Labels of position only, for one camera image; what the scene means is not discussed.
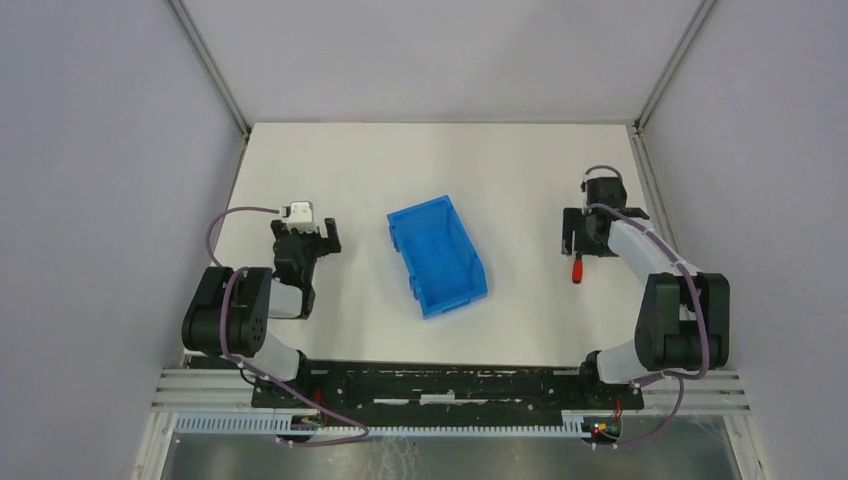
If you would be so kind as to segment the red handled screwdriver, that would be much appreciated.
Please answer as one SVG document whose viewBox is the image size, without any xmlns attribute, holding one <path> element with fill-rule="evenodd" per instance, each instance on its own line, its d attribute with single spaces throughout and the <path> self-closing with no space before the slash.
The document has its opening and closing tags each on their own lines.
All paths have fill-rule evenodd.
<svg viewBox="0 0 848 480">
<path fill-rule="evenodd" d="M 575 252 L 571 271 L 571 280 L 573 284 L 581 284 L 584 276 L 583 253 Z"/>
</svg>

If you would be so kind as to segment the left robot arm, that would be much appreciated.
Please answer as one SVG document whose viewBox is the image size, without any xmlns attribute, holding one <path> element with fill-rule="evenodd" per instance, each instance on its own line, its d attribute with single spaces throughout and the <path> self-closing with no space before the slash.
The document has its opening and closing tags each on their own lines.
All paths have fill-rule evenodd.
<svg viewBox="0 0 848 480">
<path fill-rule="evenodd" d="M 336 221 L 307 231 L 286 220 L 271 222 L 271 267 L 249 267 L 237 278 L 230 267 L 205 270 L 181 326 L 183 346 L 223 357 L 283 382 L 296 379 L 306 356 L 269 332 L 271 320 L 310 317 L 319 258 L 342 251 Z"/>
</svg>

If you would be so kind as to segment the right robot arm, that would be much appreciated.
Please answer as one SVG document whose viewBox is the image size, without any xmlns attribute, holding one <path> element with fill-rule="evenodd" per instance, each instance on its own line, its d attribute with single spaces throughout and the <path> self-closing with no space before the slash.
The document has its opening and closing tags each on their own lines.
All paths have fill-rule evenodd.
<svg viewBox="0 0 848 480">
<path fill-rule="evenodd" d="M 585 257 L 617 257 L 644 291 L 631 340 L 588 355 L 600 382 L 647 386 L 663 377 L 698 380 L 723 367 L 730 350 L 730 284 L 685 260 L 627 204 L 623 178 L 586 171 L 581 207 L 563 210 L 561 250 L 571 280 L 583 280 Z"/>
</svg>

